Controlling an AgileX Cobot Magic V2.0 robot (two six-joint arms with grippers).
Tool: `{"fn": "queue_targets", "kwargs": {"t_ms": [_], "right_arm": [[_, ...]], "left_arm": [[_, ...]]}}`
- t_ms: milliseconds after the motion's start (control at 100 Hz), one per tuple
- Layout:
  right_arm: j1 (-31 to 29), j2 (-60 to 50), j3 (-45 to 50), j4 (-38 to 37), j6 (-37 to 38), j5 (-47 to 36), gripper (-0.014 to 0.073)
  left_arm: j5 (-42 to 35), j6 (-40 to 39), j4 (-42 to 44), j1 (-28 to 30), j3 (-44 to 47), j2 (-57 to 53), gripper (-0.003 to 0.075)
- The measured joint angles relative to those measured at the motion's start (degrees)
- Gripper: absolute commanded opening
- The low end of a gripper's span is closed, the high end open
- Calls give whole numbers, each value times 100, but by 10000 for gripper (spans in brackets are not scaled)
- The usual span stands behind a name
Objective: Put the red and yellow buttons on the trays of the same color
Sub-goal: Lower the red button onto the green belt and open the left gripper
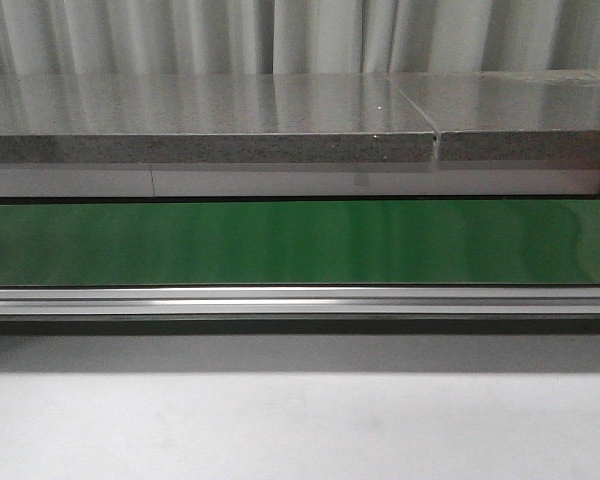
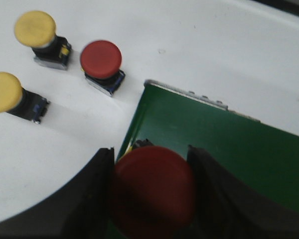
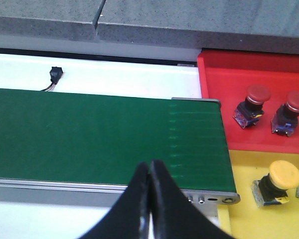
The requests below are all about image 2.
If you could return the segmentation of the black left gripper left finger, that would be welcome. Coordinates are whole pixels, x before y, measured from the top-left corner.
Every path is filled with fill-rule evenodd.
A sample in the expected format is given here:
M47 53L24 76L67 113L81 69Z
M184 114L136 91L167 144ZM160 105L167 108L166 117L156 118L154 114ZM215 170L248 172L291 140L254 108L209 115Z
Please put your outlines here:
M68 183L33 207L0 222L0 239L103 239L114 149L100 148Z

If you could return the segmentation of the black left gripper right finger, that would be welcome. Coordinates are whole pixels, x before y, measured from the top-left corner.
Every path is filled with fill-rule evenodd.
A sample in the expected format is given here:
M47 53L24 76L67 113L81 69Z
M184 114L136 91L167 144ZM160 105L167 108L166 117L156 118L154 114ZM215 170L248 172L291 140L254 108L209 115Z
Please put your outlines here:
M196 239L299 239L299 214L262 196L205 149L189 146L197 188Z

